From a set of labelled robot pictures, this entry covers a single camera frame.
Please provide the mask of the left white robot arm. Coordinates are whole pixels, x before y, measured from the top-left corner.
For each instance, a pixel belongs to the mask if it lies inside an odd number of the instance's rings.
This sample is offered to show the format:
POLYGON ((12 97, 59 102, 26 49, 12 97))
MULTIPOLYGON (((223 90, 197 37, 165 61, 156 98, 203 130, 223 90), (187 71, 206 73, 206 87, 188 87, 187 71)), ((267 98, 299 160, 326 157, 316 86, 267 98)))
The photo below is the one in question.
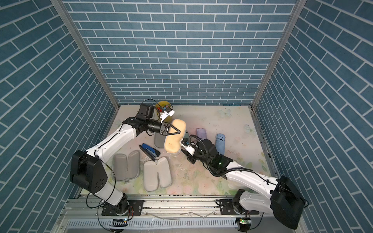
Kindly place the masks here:
POLYGON ((161 112, 161 120, 153 119, 154 110, 154 106, 142 103, 135 117, 124 120, 122 125, 102 142, 86 151, 77 150, 71 159, 70 181, 103 200, 104 204, 124 212, 128 205, 127 196, 108 181, 105 171, 107 161, 142 132, 149 131, 165 136, 165 149, 169 153, 180 149, 180 142, 185 135, 184 121, 164 121, 174 114, 173 110, 161 112))

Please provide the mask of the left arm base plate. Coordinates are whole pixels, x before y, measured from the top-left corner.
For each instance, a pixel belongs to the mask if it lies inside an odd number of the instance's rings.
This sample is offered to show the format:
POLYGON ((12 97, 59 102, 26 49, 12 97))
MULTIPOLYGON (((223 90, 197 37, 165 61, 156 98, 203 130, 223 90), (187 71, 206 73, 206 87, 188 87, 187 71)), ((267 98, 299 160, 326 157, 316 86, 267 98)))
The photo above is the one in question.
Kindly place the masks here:
POLYGON ((102 216, 139 216, 142 213, 144 200, 124 200, 114 206, 105 203, 102 216))

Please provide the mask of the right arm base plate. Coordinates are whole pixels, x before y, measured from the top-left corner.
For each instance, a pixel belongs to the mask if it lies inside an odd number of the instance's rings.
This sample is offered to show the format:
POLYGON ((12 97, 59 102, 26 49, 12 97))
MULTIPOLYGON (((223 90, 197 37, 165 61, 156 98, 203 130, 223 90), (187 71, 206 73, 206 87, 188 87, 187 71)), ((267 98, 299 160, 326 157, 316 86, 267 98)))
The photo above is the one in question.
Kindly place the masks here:
POLYGON ((256 210, 247 211, 239 203, 232 202, 231 199, 218 199, 218 200, 215 200, 215 203, 220 208, 221 215, 246 215, 246 214, 258 215, 259 214, 259 211, 256 211, 256 210))

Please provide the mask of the white sleeve case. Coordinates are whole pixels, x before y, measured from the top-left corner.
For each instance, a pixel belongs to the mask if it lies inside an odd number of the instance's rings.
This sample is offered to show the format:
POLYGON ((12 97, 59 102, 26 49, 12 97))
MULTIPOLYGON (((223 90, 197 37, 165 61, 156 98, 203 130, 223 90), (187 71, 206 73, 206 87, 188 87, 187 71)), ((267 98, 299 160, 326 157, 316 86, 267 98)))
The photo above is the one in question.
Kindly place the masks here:
POLYGON ((171 125, 178 128, 181 133, 179 135, 167 136, 164 144, 164 149, 167 153, 178 154, 181 149, 180 142, 184 138, 186 132, 186 123, 180 119, 174 119, 171 125))

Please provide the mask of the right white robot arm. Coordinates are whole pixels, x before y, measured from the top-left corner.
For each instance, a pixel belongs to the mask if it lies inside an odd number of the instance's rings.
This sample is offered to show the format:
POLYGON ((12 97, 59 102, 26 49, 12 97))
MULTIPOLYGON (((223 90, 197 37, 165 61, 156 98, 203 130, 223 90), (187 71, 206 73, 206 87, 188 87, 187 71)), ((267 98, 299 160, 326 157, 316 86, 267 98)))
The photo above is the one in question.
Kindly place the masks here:
POLYGON ((196 138, 181 141, 181 151, 192 164, 202 162, 210 174, 236 182, 257 193, 257 196, 240 189, 231 200, 237 214, 246 215, 251 211, 273 215, 281 224, 297 229, 303 210, 309 202, 302 196, 295 184, 286 176, 269 177, 239 165, 236 161, 221 155, 210 140, 196 138))

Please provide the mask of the grey sleeve back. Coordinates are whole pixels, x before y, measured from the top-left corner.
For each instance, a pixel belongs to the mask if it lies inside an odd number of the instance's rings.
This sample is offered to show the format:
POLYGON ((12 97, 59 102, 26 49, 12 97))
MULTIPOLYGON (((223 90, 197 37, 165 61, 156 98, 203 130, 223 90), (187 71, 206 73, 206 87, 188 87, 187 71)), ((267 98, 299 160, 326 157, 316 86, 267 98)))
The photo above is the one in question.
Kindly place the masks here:
POLYGON ((161 134, 155 134, 154 136, 154 146, 157 148, 164 148, 166 136, 161 135, 161 134))

